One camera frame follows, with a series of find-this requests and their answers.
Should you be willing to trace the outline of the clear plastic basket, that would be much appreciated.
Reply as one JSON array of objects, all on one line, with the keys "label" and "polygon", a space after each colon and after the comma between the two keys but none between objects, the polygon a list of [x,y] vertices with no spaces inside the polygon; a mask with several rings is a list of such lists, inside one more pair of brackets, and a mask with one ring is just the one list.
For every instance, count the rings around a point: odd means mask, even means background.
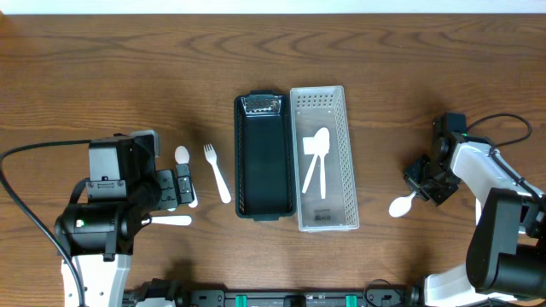
[{"label": "clear plastic basket", "polygon": [[299,230],[359,227],[344,88],[290,91]]}]

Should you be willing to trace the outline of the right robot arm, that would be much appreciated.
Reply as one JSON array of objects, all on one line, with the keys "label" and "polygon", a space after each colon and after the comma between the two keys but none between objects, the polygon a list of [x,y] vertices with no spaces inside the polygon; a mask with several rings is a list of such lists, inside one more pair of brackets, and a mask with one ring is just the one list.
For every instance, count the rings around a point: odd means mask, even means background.
[{"label": "right robot arm", "polygon": [[506,304],[545,297],[545,193],[532,186],[501,156],[489,138],[472,136],[466,117],[445,113],[433,121],[433,145],[404,171],[414,198],[439,206],[465,183],[476,199],[476,227],[466,260],[429,275],[421,298],[428,306]]}]

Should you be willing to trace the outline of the white utensil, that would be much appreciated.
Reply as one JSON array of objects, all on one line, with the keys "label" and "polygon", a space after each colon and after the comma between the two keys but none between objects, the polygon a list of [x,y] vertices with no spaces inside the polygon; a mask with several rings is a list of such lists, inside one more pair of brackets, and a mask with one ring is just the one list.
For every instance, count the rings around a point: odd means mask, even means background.
[{"label": "white utensil", "polygon": [[192,217],[187,215],[177,216],[152,216],[142,220],[142,226],[149,224],[163,224],[171,226],[189,226],[192,223]]}]

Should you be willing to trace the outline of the white spoon diagonal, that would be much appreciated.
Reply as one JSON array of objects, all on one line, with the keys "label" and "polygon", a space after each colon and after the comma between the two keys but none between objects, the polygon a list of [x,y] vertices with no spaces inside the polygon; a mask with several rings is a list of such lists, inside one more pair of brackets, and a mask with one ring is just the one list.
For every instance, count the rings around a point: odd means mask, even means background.
[{"label": "white spoon diagonal", "polygon": [[305,175],[305,180],[302,187],[302,193],[305,194],[311,183],[311,178],[314,172],[314,168],[317,162],[317,141],[320,139],[321,132],[318,131],[313,137],[304,137],[303,138],[303,149],[304,154],[313,155],[308,171]]}]

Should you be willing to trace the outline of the black plastic basket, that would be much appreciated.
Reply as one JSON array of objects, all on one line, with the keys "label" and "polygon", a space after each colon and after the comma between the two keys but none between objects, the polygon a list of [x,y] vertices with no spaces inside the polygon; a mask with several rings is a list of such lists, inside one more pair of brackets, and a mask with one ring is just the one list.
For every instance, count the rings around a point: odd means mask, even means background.
[{"label": "black plastic basket", "polygon": [[275,221],[296,211],[291,106],[287,96],[252,90],[234,100],[235,213]]}]

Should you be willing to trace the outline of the white plastic fork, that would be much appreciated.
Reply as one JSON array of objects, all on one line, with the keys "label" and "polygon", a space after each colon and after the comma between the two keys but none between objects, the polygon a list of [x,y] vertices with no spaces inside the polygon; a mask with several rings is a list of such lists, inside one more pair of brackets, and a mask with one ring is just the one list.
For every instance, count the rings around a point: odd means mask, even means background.
[{"label": "white plastic fork", "polygon": [[204,145],[204,154],[206,157],[206,161],[211,165],[212,171],[215,176],[216,184],[218,187],[218,192],[220,195],[220,199],[224,204],[228,204],[231,202],[231,195],[228,190],[227,184],[221,174],[221,171],[218,168],[218,156],[217,153],[211,143]]}]

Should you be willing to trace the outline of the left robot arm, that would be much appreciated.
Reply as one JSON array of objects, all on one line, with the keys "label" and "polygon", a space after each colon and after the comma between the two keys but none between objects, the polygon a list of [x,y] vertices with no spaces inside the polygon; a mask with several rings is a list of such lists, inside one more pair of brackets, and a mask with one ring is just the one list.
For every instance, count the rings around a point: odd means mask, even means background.
[{"label": "left robot arm", "polygon": [[161,215],[195,200],[187,165],[157,170],[153,130],[117,134],[89,144],[90,175],[56,219],[55,237],[69,259],[61,265],[67,306],[188,306],[175,281],[125,288],[137,233],[152,224],[189,226],[187,215]]}]

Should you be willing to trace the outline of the small white spoon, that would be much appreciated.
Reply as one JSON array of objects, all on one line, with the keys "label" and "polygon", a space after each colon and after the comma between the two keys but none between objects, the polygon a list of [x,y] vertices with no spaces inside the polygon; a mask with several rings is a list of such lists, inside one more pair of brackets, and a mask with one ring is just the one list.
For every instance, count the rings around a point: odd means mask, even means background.
[{"label": "small white spoon", "polygon": [[[185,146],[178,146],[175,150],[175,160],[178,164],[188,164],[190,160],[189,151]],[[199,204],[197,199],[197,194],[195,192],[195,187],[192,187],[192,192],[194,194],[194,200],[189,204],[190,208],[196,208]]]}]

